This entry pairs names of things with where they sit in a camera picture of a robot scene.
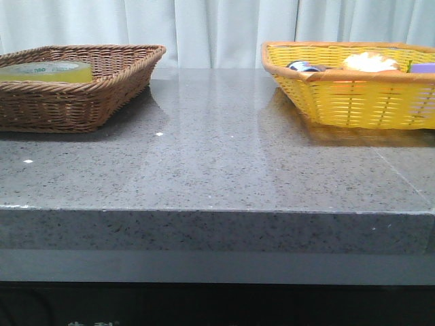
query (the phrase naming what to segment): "white curtain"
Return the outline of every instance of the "white curtain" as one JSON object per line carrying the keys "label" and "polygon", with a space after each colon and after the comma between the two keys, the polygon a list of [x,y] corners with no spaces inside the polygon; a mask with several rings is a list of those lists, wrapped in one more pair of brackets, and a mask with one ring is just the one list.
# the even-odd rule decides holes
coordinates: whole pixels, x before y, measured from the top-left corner
{"label": "white curtain", "polygon": [[264,41],[435,46],[434,0],[0,0],[0,54],[48,44],[163,44],[159,67],[261,67]]}

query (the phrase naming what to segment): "white speck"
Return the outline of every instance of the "white speck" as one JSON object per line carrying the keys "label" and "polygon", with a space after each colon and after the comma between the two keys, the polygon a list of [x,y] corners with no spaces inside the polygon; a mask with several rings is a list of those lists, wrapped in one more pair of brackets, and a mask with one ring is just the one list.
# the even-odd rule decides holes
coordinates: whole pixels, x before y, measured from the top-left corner
{"label": "white speck", "polygon": [[29,205],[0,205],[0,207],[5,209],[27,209]]}

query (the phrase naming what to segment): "roll of tape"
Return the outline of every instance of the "roll of tape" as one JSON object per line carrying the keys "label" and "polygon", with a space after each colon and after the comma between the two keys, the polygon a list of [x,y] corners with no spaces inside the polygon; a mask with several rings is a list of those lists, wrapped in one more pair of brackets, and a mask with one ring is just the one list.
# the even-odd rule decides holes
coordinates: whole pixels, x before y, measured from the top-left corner
{"label": "roll of tape", "polygon": [[80,61],[45,61],[0,68],[0,82],[12,80],[88,83],[92,81],[92,67]]}

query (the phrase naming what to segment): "gray granite countertop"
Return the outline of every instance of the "gray granite countertop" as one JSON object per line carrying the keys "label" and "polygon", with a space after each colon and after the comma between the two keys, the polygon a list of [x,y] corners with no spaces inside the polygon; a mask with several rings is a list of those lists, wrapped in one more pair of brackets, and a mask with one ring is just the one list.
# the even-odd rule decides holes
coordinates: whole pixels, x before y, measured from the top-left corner
{"label": "gray granite countertop", "polygon": [[90,134],[0,132],[0,249],[426,255],[435,132],[317,126],[262,69],[156,69]]}

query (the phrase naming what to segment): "wicker basket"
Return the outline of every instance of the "wicker basket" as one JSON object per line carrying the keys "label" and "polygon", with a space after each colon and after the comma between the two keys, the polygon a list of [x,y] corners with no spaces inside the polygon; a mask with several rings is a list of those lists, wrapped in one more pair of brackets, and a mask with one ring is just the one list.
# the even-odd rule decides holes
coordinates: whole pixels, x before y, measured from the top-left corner
{"label": "wicker basket", "polygon": [[293,60],[339,67],[350,54],[375,51],[394,58],[402,71],[435,62],[435,49],[403,43],[266,42],[264,68],[312,122],[346,128],[435,128],[435,73],[365,73],[331,69],[301,73]]}
{"label": "wicker basket", "polygon": [[46,46],[0,56],[0,67],[74,60],[92,65],[93,81],[0,81],[0,131],[90,132],[150,82],[164,46]]}

